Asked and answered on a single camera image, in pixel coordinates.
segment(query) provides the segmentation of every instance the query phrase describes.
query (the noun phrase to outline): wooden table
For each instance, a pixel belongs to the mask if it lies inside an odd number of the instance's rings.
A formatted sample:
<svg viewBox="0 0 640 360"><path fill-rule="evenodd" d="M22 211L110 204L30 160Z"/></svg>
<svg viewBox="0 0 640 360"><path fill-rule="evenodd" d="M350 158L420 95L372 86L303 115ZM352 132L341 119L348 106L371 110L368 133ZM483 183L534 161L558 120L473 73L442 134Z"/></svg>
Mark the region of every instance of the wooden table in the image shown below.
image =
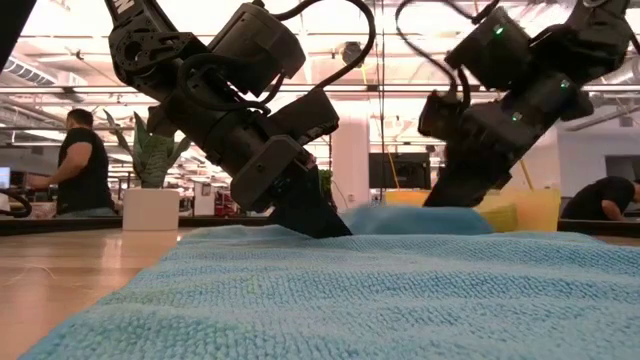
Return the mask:
<svg viewBox="0 0 640 360"><path fill-rule="evenodd" d="M63 320L127 284L186 231L0 238L0 359L15 359ZM605 240L640 246L640 239Z"/></svg>

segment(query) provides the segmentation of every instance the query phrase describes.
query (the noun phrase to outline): potted plant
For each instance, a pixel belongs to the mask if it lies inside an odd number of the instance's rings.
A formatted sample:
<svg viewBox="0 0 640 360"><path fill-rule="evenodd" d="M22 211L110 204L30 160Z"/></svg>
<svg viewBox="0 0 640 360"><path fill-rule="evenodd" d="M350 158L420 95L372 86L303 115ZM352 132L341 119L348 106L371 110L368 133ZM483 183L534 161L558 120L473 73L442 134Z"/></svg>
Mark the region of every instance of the potted plant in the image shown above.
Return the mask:
<svg viewBox="0 0 640 360"><path fill-rule="evenodd" d="M153 135L144 121L134 113L135 131L133 149L111 114L105 111L107 121L114 128L118 145L133 160L133 171L140 179L141 188L127 189L124 194L123 229L141 231L175 230L178 228L180 194L163 189L169 169L180 154L191 146L187 138L175 144L174 138Z"/></svg>
<svg viewBox="0 0 640 360"><path fill-rule="evenodd" d="M333 194L331 192L331 183L333 172L331 170L320 170L320 191L322 191L322 196L327 200L329 205L333 208L333 210L338 211L338 206L336 202L333 200Z"/></svg>

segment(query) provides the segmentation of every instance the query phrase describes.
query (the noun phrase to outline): blue towel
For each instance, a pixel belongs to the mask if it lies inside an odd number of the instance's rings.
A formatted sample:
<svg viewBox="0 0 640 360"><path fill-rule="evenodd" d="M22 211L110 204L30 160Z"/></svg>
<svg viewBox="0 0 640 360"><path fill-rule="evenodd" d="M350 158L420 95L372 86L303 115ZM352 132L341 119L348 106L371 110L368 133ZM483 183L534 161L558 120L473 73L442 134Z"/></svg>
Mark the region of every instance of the blue towel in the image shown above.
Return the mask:
<svg viewBox="0 0 640 360"><path fill-rule="evenodd" d="M23 359L638 359L640 249L460 209L345 219L366 235L196 231Z"/></svg>

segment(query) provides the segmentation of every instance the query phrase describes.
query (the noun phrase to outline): black t-shirt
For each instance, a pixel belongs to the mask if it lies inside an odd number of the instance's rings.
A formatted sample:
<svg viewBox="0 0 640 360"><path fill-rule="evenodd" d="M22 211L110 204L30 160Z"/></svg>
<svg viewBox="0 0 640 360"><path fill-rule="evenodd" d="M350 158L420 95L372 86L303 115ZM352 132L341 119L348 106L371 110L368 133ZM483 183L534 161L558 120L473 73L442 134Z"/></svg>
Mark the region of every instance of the black t-shirt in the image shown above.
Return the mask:
<svg viewBox="0 0 640 360"><path fill-rule="evenodd" d="M602 210L602 201L615 203L620 212L629 206L635 194L633 183L625 178L609 176L580 190L564 208L563 219L610 220Z"/></svg>
<svg viewBox="0 0 640 360"><path fill-rule="evenodd" d="M58 214L105 207L113 209L107 182L109 158L102 139L95 132L85 128L69 130L60 147L58 166L67 157L69 147L76 143L91 144L91 156L77 176L58 184Z"/></svg>

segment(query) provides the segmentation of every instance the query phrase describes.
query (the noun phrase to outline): person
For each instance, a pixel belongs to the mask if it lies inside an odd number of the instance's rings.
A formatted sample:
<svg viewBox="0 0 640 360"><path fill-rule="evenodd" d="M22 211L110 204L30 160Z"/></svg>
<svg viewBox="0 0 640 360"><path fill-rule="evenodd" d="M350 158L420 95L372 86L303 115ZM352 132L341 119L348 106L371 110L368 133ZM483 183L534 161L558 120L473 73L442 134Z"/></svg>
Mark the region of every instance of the person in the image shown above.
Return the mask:
<svg viewBox="0 0 640 360"><path fill-rule="evenodd" d="M67 114L67 136L58 154L58 170L50 177L30 177L28 185L58 185L56 218L115 216L109 190L109 158L93 131L93 115L83 109Z"/></svg>
<svg viewBox="0 0 640 360"><path fill-rule="evenodd" d="M640 180L617 176L600 179L580 190L565 206L563 219L625 221L629 203L640 202Z"/></svg>

